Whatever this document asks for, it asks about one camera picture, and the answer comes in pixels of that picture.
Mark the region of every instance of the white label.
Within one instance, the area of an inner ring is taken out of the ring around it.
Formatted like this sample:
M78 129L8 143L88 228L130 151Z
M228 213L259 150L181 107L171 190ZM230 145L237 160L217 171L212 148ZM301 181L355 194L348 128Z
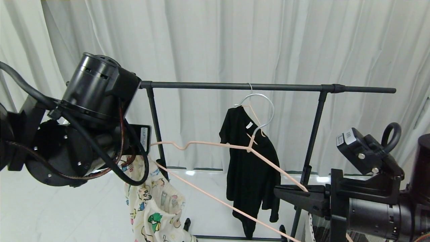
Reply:
M336 137L336 146L339 146L344 143L344 134L341 134Z
M344 133L344 139L347 145L352 144L357 140L354 136L354 133L352 132L352 129L348 129L348 131Z
M252 122L249 122L249 124L246 126L247 129L249 129L253 125Z
M148 128L142 127L140 128L140 143L143 145L143 148L146 150L146 138L148 136Z

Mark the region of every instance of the hanger bottom bar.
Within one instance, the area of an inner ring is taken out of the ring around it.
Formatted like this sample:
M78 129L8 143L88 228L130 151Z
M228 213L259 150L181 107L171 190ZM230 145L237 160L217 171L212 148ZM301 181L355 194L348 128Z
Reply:
M194 235L198 239L225 239L225 240L257 240L257 241L284 241L281 238L251 238L233 237L233 236L211 236L211 235Z

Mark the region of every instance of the hanger hook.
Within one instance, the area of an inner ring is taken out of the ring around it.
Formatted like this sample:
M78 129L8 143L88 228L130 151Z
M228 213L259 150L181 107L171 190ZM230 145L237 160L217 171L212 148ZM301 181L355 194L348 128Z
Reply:
M257 131L258 131L259 129L261 129L262 127L264 127L264 126L268 125L268 124L272 121L273 116L275 115L275 106L273 105L273 102L272 102L272 101L271 101L271 100L270 100L266 95L261 94L261 93L251 93L251 94L247 95L246 97L244 97L244 98L242 99L242 101L241 101L239 104L235 104L234 106L235 106L235 107L238 107L238 106L242 105L242 103L243 103L247 98L252 97L252 96L262 96L262 97L264 97L265 99L267 99L267 100L270 102L270 106L271 106L271 108L272 108L272 114L270 115L270 119L269 119L269 121L268 121L267 123L265 123L265 124L262 124L262 125L258 126L258 127L254 130L254 132L252 133L252 135L254 136L254 135L257 133Z

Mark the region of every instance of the curtain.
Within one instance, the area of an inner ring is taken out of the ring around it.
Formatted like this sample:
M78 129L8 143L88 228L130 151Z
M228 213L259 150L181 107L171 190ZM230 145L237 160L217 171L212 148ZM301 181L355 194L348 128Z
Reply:
M390 122L399 122L403 136L392 154L403 166L417 134L427 130L421 127L430 123L424 115L430 95L430 2L425 0L23 2L2 1L9 13L2 14L1 26L11 32L2 35L7 39L0 47L2 61L57 98L83 52L110 56L149 81L397 88L396 94L328 95L311 159L320 175L331 168L358 173L335 146L335 137L350 127L380 140ZM19 106L25 95L10 80L3 87L11 93L9 102ZM227 110L250 93L154 92L162 139L179 145L219 142ZM275 105L274 119L263 130L281 168L301 171L318 93L258 92ZM260 121L269 118L264 99L253 97L252 106ZM144 90L136 94L127 118L152 125ZM225 148L164 149L168 166L228 168ZM157 147L151 154L156 158Z

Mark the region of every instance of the curtain fold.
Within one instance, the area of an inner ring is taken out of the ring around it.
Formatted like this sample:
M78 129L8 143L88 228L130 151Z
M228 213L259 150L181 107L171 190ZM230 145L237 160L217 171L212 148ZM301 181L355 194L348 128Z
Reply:
M1 37L1 58L46 95L62 95L82 52L111 56L150 81L397 88L396 94L328 95L311 159L320 175L331 168L358 172L335 147L335 137L350 127L380 139L390 122L399 122L403 136L392 154L404 165L415 149L411 144L430 124L424 108L430 94L430 2L425 0L32 2L38 12L15 2L1 3L2 33L8 33ZM26 95L7 78L5 85L19 107ZM154 92L162 139L179 145L218 142L227 109L250 93ZM274 119L263 130L281 168L301 171L318 93L258 92L275 105ZM252 105L265 122L268 103L253 97ZM152 124L144 90L138 91L127 118ZM169 166L228 167L228 150L220 147L164 149ZM158 155L157 147L152 155Z

